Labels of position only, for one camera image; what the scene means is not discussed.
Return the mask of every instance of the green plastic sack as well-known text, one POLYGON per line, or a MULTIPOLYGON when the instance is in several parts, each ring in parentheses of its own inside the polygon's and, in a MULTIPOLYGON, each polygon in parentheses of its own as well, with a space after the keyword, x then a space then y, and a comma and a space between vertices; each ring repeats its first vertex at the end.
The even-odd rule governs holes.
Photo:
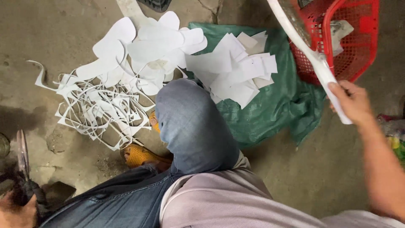
MULTIPOLYGON (((191 22, 189 28, 202 28, 208 40, 207 48, 196 55, 212 52, 226 33, 253 36, 266 30, 196 22, 191 22)), ((322 114, 325 91, 299 79, 287 34, 282 29, 270 29, 267 34, 265 52, 275 54, 277 61, 278 73, 271 74, 274 84, 261 88, 243 110, 230 99, 217 104, 240 148, 254 146, 284 127, 290 128, 292 138, 299 144, 317 127, 322 114)))

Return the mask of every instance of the floor crack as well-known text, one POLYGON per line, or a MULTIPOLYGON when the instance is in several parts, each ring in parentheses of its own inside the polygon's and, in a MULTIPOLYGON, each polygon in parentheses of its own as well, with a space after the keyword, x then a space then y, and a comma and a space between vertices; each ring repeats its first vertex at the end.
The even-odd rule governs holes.
POLYGON ((197 1, 201 4, 201 6, 203 8, 205 8, 205 9, 207 9, 207 10, 209 10, 211 12, 211 14, 212 14, 212 23, 213 24, 218 24, 218 13, 220 12, 220 9, 222 8, 222 1, 223 0, 218 0, 218 7, 217 7, 216 12, 214 12, 214 10, 212 10, 212 9, 208 8, 206 5, 204 5, 201 2, 201 0, 197 0, 197 1))

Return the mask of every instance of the denim pants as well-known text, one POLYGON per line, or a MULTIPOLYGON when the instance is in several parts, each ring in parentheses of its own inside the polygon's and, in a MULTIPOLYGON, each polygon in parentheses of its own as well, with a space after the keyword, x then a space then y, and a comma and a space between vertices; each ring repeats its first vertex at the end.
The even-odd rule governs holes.
POLYGON ((156 96, 160 138, 174 154, 169 170, 131 169, 66 202, 41 227, 159 227, 166 190, 187 174, 231 169, 239 148, 210 95, 194 81, 168 83, 156 96))

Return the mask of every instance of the dirty floor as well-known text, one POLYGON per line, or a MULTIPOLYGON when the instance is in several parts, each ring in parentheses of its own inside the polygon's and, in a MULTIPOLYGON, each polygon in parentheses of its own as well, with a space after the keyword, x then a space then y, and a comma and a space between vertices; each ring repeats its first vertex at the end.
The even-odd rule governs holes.
MULTIPOLYGON (((161 14, 141 5, 145 15, 161 14)), ((376 113, 399 114, 403 77, 405 2, 381 1, 377 59, 358 84, 367 88, 376 113)), ((181 26, 191 21, 273 27, 277 22, 265 0, 172 0, 169 10, 181 26)), ((54 116, 63 98, 34 85, 43 63, 49 82, 59 73, 96 59, 92 46, 122 17, 115 0, 0 0, 0 132, 12 140, 24 129, 31 176, 44 184, 62 181, 82 193, 127 170, 113 152, 54 116)), ((142 131, 146 147, 165 153, 155 132, 142 131)), ((353 126, 344 126, 325 108, 319 127, 297 148, 287 130, 248 149, 252 168, 275 200, 316 217, 345 209, 367 209, 361 142, 353 126)), ((1 160, 0 169, 9 160, 1 160)))

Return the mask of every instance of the yellow sandal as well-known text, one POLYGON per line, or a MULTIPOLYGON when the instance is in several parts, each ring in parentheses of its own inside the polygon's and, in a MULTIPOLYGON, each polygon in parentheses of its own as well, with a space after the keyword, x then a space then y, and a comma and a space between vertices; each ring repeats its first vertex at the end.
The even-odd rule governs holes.
MULTIPOLYGON (((153 112, 151 113, 151 115, 149 116, 149 122, 150 122, 151 119, 153 119, 153 118, 155 118, 156 120, 158 120, 158 118, 156 118, 155 111, 153 111, 153 112)), ((152 128, 155 129, 157 132, 160 133, 159 122, 158 122, 157 124, 153 125, 152 128)))
POLYGON ((146 161, 162 161, 168 164, 171 164, 172 161, 167 158, 160 157, 150 150, 146 149, 145 147, 139 146, 137 144, 131 144, 128 147, 122 150, 123 155, 129 154, 129 157, 125 164, 128 165, 129 168, 136 168, 141 166, 146 161))

